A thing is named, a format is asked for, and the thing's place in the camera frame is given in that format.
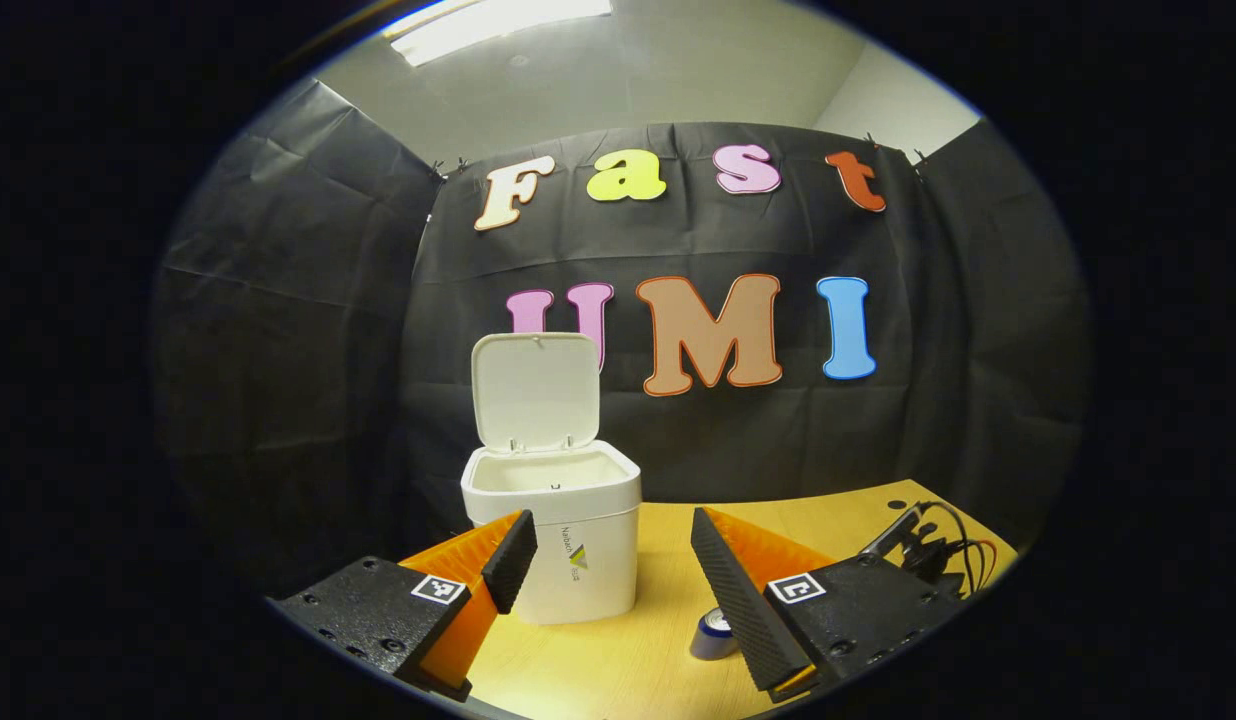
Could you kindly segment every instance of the fluorescent light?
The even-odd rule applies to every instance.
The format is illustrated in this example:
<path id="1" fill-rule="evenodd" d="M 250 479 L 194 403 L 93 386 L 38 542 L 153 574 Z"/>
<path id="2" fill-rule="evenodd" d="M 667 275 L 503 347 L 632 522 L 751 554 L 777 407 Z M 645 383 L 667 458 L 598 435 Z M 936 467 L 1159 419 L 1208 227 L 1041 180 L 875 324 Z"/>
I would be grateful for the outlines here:
<path id="1" fill-rule="evenodd" d="M 456 49 L 519 28 L 609 12 L 609 0 L 445 0 L 399 20 L 382 35 L 391 37 L 403 32 L 391 41 L 391 47 L 418 68 Z"/>

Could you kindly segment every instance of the white trash bin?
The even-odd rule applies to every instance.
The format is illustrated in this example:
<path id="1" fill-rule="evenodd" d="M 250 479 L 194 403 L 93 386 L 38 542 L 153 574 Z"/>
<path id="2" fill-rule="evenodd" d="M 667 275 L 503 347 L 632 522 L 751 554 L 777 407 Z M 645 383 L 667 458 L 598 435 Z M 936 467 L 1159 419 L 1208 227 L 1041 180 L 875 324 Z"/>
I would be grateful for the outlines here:
<path id="1" fill-rule="evenodd" d="M 599 430 L 599 348 L 585 333 L 493 333 L 471 354 L 481 447 L 462 477 L 476 527 L 531 510 L 536 555 L 513 614 L 535 625 L 637 601 L 640 468 Z"/>

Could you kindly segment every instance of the small can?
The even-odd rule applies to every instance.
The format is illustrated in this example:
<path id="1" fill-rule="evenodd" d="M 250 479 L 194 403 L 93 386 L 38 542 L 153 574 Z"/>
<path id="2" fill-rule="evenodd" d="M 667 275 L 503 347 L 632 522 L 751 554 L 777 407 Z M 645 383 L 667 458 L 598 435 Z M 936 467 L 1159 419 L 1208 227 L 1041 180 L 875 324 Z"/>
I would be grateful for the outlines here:
<path id="1" fill-rule="evenodd" d="M 693 642 L 690 643 L 690 655 L 697 659 L 722 659 L 737 650 L 738 641 L 733 637 L 724 613 L 719 608 L 711 609 L 700 619 Z"/>

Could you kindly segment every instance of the black curtain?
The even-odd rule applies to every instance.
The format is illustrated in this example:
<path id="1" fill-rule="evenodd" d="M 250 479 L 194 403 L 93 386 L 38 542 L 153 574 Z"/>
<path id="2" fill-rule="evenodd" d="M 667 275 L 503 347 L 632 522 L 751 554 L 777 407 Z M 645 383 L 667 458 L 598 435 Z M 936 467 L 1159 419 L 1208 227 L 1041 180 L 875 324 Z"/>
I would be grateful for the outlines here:
<path id="1" fill-rule="evenodd" d="M 481 446 L 472 345 L 510 332 L 506 301 L 514 291 L 552 291 L 546 329 L 574 331 L 566 291 L 606 282 L 614 296 L 604 308 L 599 436 L 641 467 L 645 500 L 777 500 L 915 478 L 1006 541 L 1025 542 L 1077 438 L 1083 293 L 1043 193 L 989 137 L 990 128 L 974 128 L 921 175 L 901 151 L 865 140 L 665 123 L 544 142 L 452 174 L 414 266 L 399 384 L 403 442 L 391 446 L 431 538 L 470 527 L 459 478 Z M 772 156 L 777 190 L 730 195 L 718 186 L 714 149 L 747 143 Z M 616 149 L 654 152 L 667 190 L 651 201 L 592 200 L 592 164 Z M 824 163 L 839 151 L 874 169 L 870 186 L 886 210 L 848 199 Z M 517 222 L 476 232 L 486 174 L 538 156 L 552 156 L 555 170 L 539 178 Z M 988 164 L 994 172 L 978 172 Z M 685 275 L 718 312 L 747 273 L 782 283 L 774 304 L 782 379 L 706 388 L 695 375 L 685 395 L 646 395 L 653 333 L 637 284 Z M 866 333 L 878 368 L 854 382 L 822 373 L 831 326 L 815 283 L 829 275 L 870 287 Z"/>
<path id="2" fill-rule="evenodd" d="M 439 186 L 304 82 L 222 149 L 171 235 L 152 314 L 161 442 L 211 538 L 263 592 L 409 543 L 408 490 L 382 461 Z"/>

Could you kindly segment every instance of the yellow letter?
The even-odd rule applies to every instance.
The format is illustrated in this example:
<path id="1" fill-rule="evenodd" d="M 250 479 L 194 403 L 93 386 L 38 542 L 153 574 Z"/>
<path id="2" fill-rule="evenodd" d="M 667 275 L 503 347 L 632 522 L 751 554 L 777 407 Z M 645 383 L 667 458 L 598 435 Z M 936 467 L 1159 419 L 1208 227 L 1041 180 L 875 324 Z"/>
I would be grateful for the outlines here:
<path id="1" fill-rule="evenodd" d="M 658 156 L 649 149 L 619 149 L 596 161 L 596 173 L 587 182 L 587 195 L 595 200 L 653 200 L 667 190 L 658 179 Z"/>
<path id="2" fill-rule="evenodd" d="M 637 296 L 654 319 L 654 374 L 645 393 L 679 395 L 693 387 L 681 368 L 681 348 L 702 378 L 714 387 L 733 354 L 729 384 L 764 387 L 782 378 L 774 357 L 774 296 L 781 287 L 772 275 L 740 275 L 729 288 L 719 317 L 711 316 L 702 296 L 685 278 L 651 278 L 638 284 Z"/>
<path id="3" fill-rule="evenodd" d="M 555 159 L 551 156 L 543 156 L 531 161 L 523 161 L 514 165 L 489 170 L 489 199 L 485 201 L 485 215 L 476 219 L 477 231 L 487 228 L 499 228 L 503 225 L 515 222 L 522 211 L 512 207 L 512 199 L 525 204 L 534 199 L 536 190 L 536 177 L 549 177 L 555 169 Z M 523 174 L 530 174 L 522 179 Z"/>

